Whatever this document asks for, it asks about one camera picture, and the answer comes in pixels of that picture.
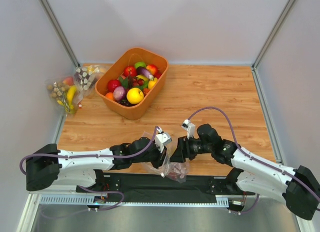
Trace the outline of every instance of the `red apple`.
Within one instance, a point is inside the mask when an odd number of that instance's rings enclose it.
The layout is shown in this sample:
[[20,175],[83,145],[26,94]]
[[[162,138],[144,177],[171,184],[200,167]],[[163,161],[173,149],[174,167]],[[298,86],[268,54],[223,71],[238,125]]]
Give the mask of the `red apple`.
[[162,75],[162,73],[157,72],[156,74],[154,74],[154,77],[159,79],[161,77],[161,75]]
[[72,76],[66,77],[62,83],[72,86],[74,85],[74,78]]
[[112,79],[108,82],[107,88],[109,92],[114,92],[114,90],[121,86],[121,82],[118,79]]
[[129,75],[135,77],[138,74],[137,74],[137,71],[136,71],[134,66],[127,66],[124,69],[123,75],[125,75],[126,77],[129,76]]
[[145,67],[152,75],[156,74],[158,72],[158,68],[153,65],[153,64],[149,64]]

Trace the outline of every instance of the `bag of fruit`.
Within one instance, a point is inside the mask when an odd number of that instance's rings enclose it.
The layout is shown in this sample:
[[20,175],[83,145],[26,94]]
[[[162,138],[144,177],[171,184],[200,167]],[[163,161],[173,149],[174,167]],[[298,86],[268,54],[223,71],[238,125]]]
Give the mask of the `bag of fruit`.
[[95,88],[95,83],[107,71],[103,65],[89,65],[78,67],[74,73],[74,84],[80,95],[89,95]]
[[68,114],[74,114],[77,111],[81,99],[79,99],[73,76],[47,80],[46,89],[56,108]]

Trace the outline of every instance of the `orange basket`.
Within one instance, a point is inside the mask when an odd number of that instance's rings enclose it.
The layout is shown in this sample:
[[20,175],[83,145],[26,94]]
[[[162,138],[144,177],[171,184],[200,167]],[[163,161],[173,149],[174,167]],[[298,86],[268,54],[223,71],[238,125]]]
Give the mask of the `orange basket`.
[[[136,62],[144,61],[146,64],[154,64],[158,67],[162,73],[156,84],[147,93],[144,99],[132,107],[123,106],[111,99],[105,97],[108,92],[107,84],[112,79],[117,79],[128,65],[133,65]],[[112,111],[115,111],[123,117],[130,120],[137,120],[142,117],[146,112],[150,104],[156,98],[157,94],[161,91],[165,85],[168,61],[151,51],[143,48],[131,48],[127,50],[110,68],[109,70],[96,82],[95,91],[101,96],[104,103]]]

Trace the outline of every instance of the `orange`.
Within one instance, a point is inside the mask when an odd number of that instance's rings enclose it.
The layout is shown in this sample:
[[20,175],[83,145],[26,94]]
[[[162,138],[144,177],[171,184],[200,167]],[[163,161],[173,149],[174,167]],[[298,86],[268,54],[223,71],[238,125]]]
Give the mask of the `orange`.
[[115,101],[115,99],[114,99],[114,93],[109,92],[109,93],[107,93],[105,96],[106,96],[107,98]]

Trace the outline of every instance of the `red onion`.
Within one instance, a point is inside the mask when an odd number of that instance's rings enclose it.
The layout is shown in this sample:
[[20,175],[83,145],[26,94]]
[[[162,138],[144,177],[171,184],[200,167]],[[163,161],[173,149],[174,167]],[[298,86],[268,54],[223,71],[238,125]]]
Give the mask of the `red onion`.
[[116,87],[113,91],[113,97],[117,101],[121,101],[123,98],[125,98],[126,94],[126,89],[123,86]]

